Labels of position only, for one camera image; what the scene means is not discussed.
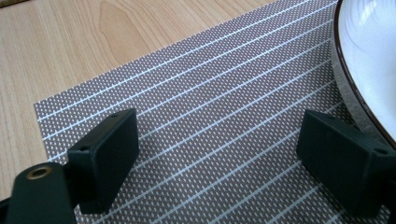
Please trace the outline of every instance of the bowl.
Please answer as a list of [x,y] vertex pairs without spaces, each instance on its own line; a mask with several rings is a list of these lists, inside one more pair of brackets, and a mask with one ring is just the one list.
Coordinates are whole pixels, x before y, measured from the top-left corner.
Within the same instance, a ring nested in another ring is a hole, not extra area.
[[396,148],[396,1],[340,0],[332,68],[362,132]]

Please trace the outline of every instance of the placemat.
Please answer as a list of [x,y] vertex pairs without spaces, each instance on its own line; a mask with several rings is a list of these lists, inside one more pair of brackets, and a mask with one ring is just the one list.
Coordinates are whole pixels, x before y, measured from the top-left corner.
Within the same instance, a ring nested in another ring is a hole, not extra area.
[[330,59],[334,0],[278,0],[35,104],[49,161],[135,107],[141,154],[80,223],[356,223],[296,157],[304,110],[352,123]]

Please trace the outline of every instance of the gray placemat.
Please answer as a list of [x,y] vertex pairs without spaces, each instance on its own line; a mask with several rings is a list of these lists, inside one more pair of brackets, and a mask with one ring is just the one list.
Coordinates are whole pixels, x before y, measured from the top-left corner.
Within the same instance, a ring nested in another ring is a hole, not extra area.
[[334,0],[278,0],[35,104],[49,161],[138,111],[141,154],[110,212],[83,223],[384,222],[349,217],[304,169],[304,110],[351,123],[332,75]]

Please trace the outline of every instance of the black object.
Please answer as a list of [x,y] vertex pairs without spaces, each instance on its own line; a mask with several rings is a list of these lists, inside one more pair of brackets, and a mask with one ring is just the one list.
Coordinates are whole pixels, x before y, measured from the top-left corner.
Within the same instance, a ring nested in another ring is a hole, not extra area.
[[297,155],[350,215],[376,217],[381,204],[396,211],[396,151],[391,147],[340,119],[306,110]]
[[67,150],[62,166],[45,162],[20,173],[0,202],[0,223],[76,223],[107,212],[139,154],[136,111],[110,115]]

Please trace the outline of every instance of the wood grain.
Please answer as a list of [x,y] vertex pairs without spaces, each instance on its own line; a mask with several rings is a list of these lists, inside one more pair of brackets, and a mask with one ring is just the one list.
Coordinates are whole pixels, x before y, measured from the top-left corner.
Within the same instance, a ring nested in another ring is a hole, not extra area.
[[47,159],[33,104],[274,0],[35,0],[0,8],[0,200]]

